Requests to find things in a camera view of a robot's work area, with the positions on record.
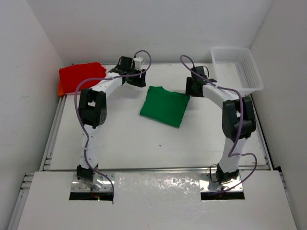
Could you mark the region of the green t shirt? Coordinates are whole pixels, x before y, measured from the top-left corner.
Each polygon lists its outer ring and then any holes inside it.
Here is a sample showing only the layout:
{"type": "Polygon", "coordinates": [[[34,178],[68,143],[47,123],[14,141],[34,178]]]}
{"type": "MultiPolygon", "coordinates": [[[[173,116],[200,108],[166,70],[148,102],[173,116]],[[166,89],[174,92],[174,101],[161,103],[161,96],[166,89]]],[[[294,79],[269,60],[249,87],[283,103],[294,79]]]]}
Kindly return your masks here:
{"type": "Polygon", "coordinates": [[[170,92],[162,86],[150,86],[140,115],[179,128],[188,106],[190,96],[170,92]]]}

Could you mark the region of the red t shirt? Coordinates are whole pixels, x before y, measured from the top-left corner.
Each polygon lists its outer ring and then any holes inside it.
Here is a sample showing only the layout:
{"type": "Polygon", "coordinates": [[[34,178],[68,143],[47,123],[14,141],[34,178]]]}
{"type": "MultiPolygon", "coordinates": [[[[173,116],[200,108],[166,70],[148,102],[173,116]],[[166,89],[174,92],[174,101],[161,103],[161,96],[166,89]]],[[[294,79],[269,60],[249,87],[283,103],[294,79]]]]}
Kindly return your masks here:
{"type": "Polygon", "coordinates": [[[77,86],[89,78],[106,77],[106,68],[98,62],[76,64],[59,69],[59,81],[62,82],[65,94],[74,93],[77,86]]]}

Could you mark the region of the orange t shirt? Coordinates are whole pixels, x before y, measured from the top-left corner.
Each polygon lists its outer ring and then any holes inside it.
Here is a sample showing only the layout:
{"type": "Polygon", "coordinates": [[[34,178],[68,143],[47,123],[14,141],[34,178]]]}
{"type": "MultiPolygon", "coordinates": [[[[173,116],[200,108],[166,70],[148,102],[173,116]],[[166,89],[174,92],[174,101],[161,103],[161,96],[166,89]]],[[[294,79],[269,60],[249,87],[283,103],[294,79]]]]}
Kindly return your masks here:
{"type": "Polygon", "coordinates": [[[63,89],[62,82],[59,81],[59,83],[58,83],[58,97],[62,97],[64,95],[65,95],[65,91],[63,89]]]}

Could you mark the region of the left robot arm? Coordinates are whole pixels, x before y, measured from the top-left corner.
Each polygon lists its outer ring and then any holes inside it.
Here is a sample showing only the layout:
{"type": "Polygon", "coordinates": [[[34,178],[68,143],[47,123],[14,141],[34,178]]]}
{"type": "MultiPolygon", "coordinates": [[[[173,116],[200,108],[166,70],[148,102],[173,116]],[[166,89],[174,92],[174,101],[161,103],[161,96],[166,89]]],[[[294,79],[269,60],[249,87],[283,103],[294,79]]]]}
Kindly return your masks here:
{"type": "Polygon", "coordinates": [[[98,172],[97,150],[95,137],[99,128],[106,120],[107,97],[124,83],[137,87],[145,87],[146,70],[142,68],[144,58],[122,56],[117,65],[107,72],[106,77],[91,88],[81,90],[80,98],[74,98],[77,118],[83,129],[82,155],[77,166],[77,178],[85,184],[96,186],[104,176],[98,172]]]}

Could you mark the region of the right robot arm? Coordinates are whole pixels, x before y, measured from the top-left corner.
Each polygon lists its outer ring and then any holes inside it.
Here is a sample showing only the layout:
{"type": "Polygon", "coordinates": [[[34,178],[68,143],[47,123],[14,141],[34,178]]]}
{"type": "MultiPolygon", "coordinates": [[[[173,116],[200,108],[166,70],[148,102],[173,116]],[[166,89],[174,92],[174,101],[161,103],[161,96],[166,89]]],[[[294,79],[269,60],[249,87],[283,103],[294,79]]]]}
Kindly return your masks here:
{"type": "Polygon", "coordinates": [[[243,147],[256,130],[251,98],[225,90],[219,87],[213,79],[204,81],[198,80],[196,77],[187,77],[185,93],[193,97],[210,99],[221,108],[225,144],[215,172],[216,182],[222,184],[237,178],[243,147]]]}

